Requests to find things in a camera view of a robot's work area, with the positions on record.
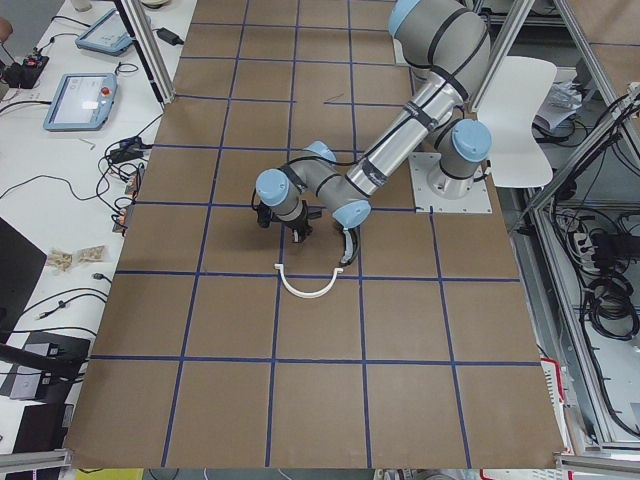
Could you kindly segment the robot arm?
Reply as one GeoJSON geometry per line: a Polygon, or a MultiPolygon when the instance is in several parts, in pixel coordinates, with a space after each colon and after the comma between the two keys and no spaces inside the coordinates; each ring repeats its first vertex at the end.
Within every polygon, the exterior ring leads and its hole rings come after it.
{"type": "Polygon", "coordinates": [[[335,170],[335,155],[321,141],[280,167],[261,172],[255,184],[260,202],[254,208],[260,227],[281,222],[295,241],[304,241],[312,232],[312,214],[301,198],[305,191],[313,192],[345,230],[358,227],[371,211],[370,197],[477,91],[491,46],[479,15],[457,1],[399,1],[388,30],[400,42],[413,73],[424,74],[420,89],[346,174],[335,170]]]}

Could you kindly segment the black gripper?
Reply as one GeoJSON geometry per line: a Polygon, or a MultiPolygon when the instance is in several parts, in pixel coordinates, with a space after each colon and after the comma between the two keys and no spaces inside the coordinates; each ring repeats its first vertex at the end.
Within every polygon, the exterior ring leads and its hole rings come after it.
{"type": "Polygon", "coordinates": [[[301,205],[300,213],[293,220],[288,220],[286,226],[291,230],[294,244],[305,241],[306,237],[313,232],[313,228],[308,221],[308,207],[306,204],[301,205]]]}

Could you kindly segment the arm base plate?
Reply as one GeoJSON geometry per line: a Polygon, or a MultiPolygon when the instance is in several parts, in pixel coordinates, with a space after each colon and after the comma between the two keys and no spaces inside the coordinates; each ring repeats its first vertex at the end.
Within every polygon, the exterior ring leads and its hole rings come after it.
{"type": "Polygon", "coordinates": [[[492,206],[482,168],[463,180],[446,176],[439,153],[416,152],[409,156],[413,198],[417,213],[491,214],[492,206]]]}

